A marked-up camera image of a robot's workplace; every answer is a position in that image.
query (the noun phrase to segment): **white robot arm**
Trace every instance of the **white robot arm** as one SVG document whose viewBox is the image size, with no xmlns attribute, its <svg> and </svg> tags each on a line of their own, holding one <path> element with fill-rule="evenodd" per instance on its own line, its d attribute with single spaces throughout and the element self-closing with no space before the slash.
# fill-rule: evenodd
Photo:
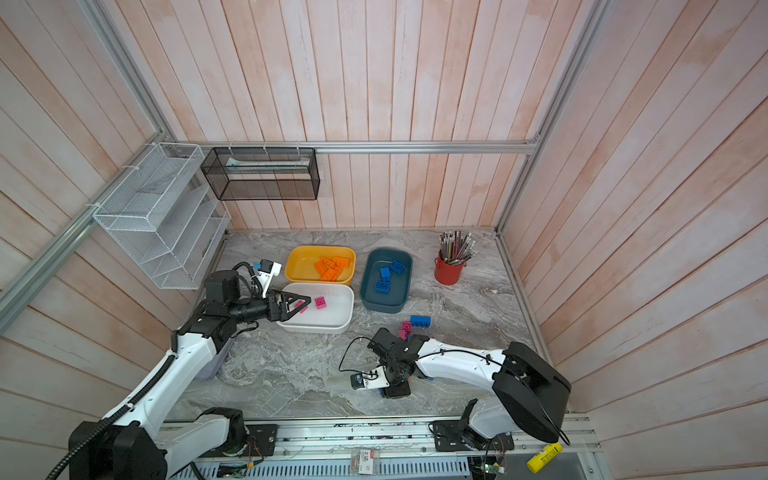
<svg viewBox="0 0 768 480">
<path fill-rule="evenodd" d="M 237 269 L 246 266 L 250 282 Z M 125 400 L 100 422 L 83 422 L 70 435 L 67 455 L 48 480 L 69 466 L 73 480 L 94 478 L 167 479 L 211 449 L 237 454 L 245 449 L 248 432 L 240 410 L 213 408 L 195 422 L 160 434 L 170 409 L 192 379 L 213 361 L 237 331 L 238 323 L 258 319 L 286 321 L 299 310 L 296 300 L 308 296 L 269 290 L 281 265 L 269 260 L 239 263 L 232 270 L 214 272 L 205 281 L 206 298 L 190 319 L 172 332 L 171 348 Z M 248 297 L 241 299 L 245 284 Z"/>
<path fill-rule="evenodd" d="M 465 409 L 465 431 L 456 436 L 470 446 L 518 428 L 544 442 L 561 436 L 571 384 L 522 343 L 512 342 L 504 350 L 470 349 L 420 335 L 406 341 L 382 328 L 368 348 L 379 357 L 379 366 L 352 375 L 354 389 L 381 389 L 386 398 L 408 396 L 409 379 L 416 375 L 454 379 L 495 393 L 472 400 Z"/>
</svg>

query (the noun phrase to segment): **wooden plank wall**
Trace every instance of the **wooden plank wall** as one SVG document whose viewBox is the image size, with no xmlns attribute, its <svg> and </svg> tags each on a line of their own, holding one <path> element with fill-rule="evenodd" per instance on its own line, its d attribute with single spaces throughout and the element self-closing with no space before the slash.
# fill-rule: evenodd
<svg viewBox="0 0 768 480">
<path fill-rule="evenodd" d="M 0 2 L 0 289 L 155 128 L 77 0 Z M 102 230 L 0 338 L 0 465 L 47 475 L 168 347 L 189 300 Z"/>
<path fill-rule="evenodd" d="M 767 22 L 618 2 L 505 231 L 616 478 L 768 477 Z"/>
<path fill-rule="evenodd" d="M 594 0 L 104 0 L 184 141 L 524 140 Z M 523 156 L 320 155 L 236 229 L 490 226 Z"/>
</svg>

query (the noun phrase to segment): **gray marble surface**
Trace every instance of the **gray marble surface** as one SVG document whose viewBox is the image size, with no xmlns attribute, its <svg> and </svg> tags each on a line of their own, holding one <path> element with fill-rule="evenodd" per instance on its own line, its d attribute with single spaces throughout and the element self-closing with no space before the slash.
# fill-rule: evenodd
<svg viewBox="0 0 768 480">
<path fill-rule="evenodd" d="M 434 277 L 439 248 L 436 230 L 326 230 L 235 233 L 219 262 L 220 269 L 245 260 L 275 260 L 283 265 L 299 245 L 339 245 L 355 250 L 357 264 L 352 288 L 355 305 L 349 329 L 340 335 L 288 333 L 265 321 L 235 340 L 218 374 L 193 381 L 168 416 L 194 419 L 212 406 L 243 410 L 247 419 L 306 418 L 358 415 L 460 415 L 468 400 L 492 395 L 474 386 L 447 379 L 412 379 L 410 397 L 384 399 L 378 390 L 354 391 L 349 373 L 338 372 L 349 341 L 372 336 L 379 327 L 397 334 L 411 315 L 432 317 L 428 329 L 415 329 L 454 345 L 505 348 L 511 341 L 532 346 L 518 300 L 504 269 L 495 237 L 472 230 L 478 254 L 462 278 L 444 286 Z M 404 250 L 413 257 L 409 300 L 397 314 L 367 310 L 358 298 L 368 253 L 378 247 Z M 272 286 L 288 284 L 281 273 Z M 376 356 L 358 340 L 349 349 L 344 367 L 368 370 Z"/>
</svg>

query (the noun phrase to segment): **white plastic bin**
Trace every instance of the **white plastic bin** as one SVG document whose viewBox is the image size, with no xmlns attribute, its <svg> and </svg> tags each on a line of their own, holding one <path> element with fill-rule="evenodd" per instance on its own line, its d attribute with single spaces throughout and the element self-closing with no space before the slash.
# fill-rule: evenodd
<svg viewBox="0 0 768 480">
<path fill-rule="evenodd" d="M 283 291 L 312 297 L 304 313 L 297 313 L 286 322 L 277 322 L 289 332 L 298 333 L 344 333 L 352 319 L 355 293 L 340 283 L 291 283 Z M 321 296 L 326 308 L 318 310 L 315 298 Z"/>
</svg>

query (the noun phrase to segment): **label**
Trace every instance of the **label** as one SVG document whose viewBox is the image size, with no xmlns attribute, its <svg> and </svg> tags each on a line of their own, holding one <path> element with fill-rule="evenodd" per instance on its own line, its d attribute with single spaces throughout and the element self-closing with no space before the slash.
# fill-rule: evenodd
<svg viewBox="0 0 768 480">
<path fill-rule="evenodd" d="M 373 456 L 375 450 L 361 450 L 358 457 L 358 473 L 360 475 L 373 475 Z"/>
</svg>

